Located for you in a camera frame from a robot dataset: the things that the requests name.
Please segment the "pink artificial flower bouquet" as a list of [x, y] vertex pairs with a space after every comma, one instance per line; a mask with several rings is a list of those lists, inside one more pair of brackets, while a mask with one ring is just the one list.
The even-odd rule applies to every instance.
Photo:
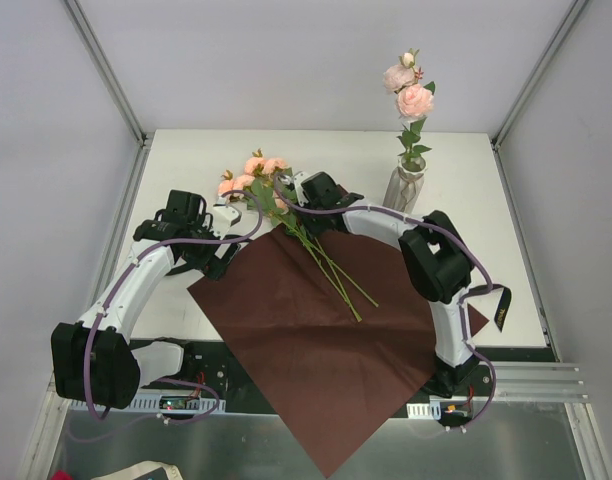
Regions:
[[354, 306], [346, 284], [352, 286], [369, 303], [378, 307], [378, 303], [347, 274], [325, 252], [323, 245], [312, 234], [307, 232], [302, 220], [289, 209], [287, 203], [275, 189], [275, 179], [292, 173], [284, 159], [280, 157], [265, 158], [261, 149], [254, 151], [246, 161], [243, 173], [236, 176], [225, 170], [217, 187], [217, 198], [226, 202], [244, 202], [252, 210], [254, 202], [242, 194], [248, 192], [260, 202], [263, 215], [273, 227], [279, 227], [285, 234], [296, 239], [308, 252], [327, 281], [349, 308], [355, 321], [360, 323], [362, 317]]

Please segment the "light pink rose stem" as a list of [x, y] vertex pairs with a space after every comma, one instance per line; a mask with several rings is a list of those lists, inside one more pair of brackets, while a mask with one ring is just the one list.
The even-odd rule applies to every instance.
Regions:
[[424, 70], [418, 62], [419, 52], [419, 49], [408, 49], [382, 76], [383, 86], [393, 96], [402, 124], [397, 139], [403, 151], [398, 157], [401, 166], [410, 172], [426, 168], [424, 155], [431, 148], [421, 143], [422, 130], [435, 107], [436, 86], [433, 81], [423, 83]]

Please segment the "red and maroon wrapping paper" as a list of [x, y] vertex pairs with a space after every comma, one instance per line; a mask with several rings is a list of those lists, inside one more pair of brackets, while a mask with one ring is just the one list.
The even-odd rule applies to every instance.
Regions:
[[325, 476], [435, 371], [430, 308], [399, 250], [327, 232], [339, 294], [306, 249], [274, 229], [189, 294]]

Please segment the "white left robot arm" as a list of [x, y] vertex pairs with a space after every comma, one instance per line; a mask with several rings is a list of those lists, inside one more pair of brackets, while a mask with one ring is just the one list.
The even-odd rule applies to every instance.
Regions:
[[180, 344], [154, 340], [131, 348], [131, 336], [157, 285], [178, 261], [203, 273], [224, 265], [216, 252], [240, 219], [240, 211], [224, 200], [209, 207], [198, 194], [171, 191], [166, 206], [136, 227], [124, 264], [102, 296], [75, 323], [53, 330], [57, 394], [124, 409], [139, 388], [162, 377], [174, 388], [190, 387], [198, 367]]

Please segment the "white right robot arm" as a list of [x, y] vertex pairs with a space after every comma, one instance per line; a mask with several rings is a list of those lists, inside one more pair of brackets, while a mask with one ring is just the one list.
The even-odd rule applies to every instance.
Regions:
[[347, 192], [324, 172], [298, 173], [288, 188], [297, 195], [298, 216], [313, 235], [328, 230], [360, 235], [401, 252], [412, 286], [429, 303], [434, 325], [436, 371], [424, 390], [449, 398], [467, 388], [478, 360], [470, 349], [468, 308], [460, 298], [471, 284], [474, 264], [449, 217], [438, 210], [407, 217]]

